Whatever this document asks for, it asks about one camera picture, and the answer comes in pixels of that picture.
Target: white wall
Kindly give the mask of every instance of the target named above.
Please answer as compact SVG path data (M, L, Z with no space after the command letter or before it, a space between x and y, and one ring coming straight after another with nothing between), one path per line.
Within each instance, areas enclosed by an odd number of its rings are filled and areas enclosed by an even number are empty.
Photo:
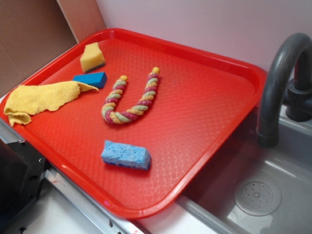
M97 0L107 28L123 28L268 70L291 34L312 37L312 0Z

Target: red tray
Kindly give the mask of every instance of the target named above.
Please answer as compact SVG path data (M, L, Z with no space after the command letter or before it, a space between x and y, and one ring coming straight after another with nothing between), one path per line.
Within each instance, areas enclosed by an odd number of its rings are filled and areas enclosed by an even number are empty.
M32 117L14 129L61 172L107 210L142 218L182 192L260 99L265 72L251 64L152 38L108 29L91 35L32 75L24 85L72 80L82 74L79 58L86 44L99 42L108 77L99 92L88 91L56 112ZM156 98L135 122L111 125L101 107L121 75L128 85L116 111L141 98L152 68L161 69ZM0 108L3 110L8 96ZM0 113L7 121L7 116ZM149 171L102 162L104 141L145 147Z

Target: sink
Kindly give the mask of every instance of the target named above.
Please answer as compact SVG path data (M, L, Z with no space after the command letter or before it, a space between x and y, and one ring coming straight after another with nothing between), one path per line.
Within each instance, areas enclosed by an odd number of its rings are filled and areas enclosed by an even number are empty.
M265 149L256 121L254 109L183 196L224 233L312 233L312 128L280 117L279 144Z

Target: yellow sponge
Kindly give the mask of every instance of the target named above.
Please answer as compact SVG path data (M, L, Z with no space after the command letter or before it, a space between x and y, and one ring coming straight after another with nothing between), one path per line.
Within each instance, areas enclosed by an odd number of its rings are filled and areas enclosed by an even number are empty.
M85 46L80 58L81 68L85 73L91 72L105 65L105 58L98 46L98 42Z

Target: tray rim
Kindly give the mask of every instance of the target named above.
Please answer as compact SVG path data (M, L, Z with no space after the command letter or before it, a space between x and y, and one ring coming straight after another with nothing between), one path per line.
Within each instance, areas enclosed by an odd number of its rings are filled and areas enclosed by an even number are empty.
M78 175L76 172L73 172L68 165L72 165L66 159L58 158L56 159L48 159L50 163L55 166L58 170L64 173L70 180L74 181L79 187L81 187L86 193L92 194L92 198L99 202L100 205L108 209L109 211L115 213L118 216L129 218L129 219L137 219L148 217L157 212L161 211L165 207L169 206L172 202L174 202L175 198L178 197L179 194L183 191L183 189L187 186L187 184L196 176L196 174L200 171L200 169L209 161L209 159L213 156L213 153L218 150L218 148L222 145L222 143L232 134L232 132L236 129L236 127L243 121L243 119L248 115L248 113L253 109L253 107L258 104L259 99L262 94L262 90L264 87L264 80L266 76L266 71L263 69L243 61L239 61L233 58L229 58L226 56L221 56L218 54L214 54L211 52L195 49L189 46L180 45L174 42L154 38L151 36L147 36L144 34L128 31L125 29L119 28L111 28L105 29L99 32L96 32L86 39L84 39L79 44L75 45L64 54L57 57L55 60L44 66L42 69L31 75L28 79L23 81L20 85L39 85L45 81L46 78L50 77L54 74L55 71L59 70L60 68L66 66L72 58L76 58L83 53L84 46L93 43L102 41L104 39L121 39L124 40L123 37L131 37L131 42L135 42L137 38L140 38L140 41L144 41L143 44L140 46L149 47L155 50L161 50L166 54L172 54L177 57L185 57L186 55L187 60L197 61L204 65L207 65L207 62L212 62L211 67L215 68L219 64L227 63L227 69L220 69L225 72L229 72L233 68L236 69L235 72L230 72L231 74L235 74L241 77L252 75L252 79L249 81L253 84L255 93L253 98L249 100L248 104L244 106L233 120L231 124L229 124L226 129L222 131L222 133L218 136L218 138L212 143L212 145L205 151L203 156L199 158L199 160L190 168L190 170L182 177L178 184L168 192L167 196L161 200L160 202L153 204L149 207L144 209L130 209L125 207L119 201L114 199L107 191L103 188L99 187L97 184L89 184L89 179L85 175ZM12 92L10 91L0 103L0 108L4 109L5 103ZM1 112L0 117L8 123L7 116ZM43 154L43 155L51 155L51 152L54 152L54 149L44 144L41 139L37 136L34 136L31 132L28 132L24 126L16 124L13 129L18 132L23 138L29 141L32 145L36 146L36 148Z

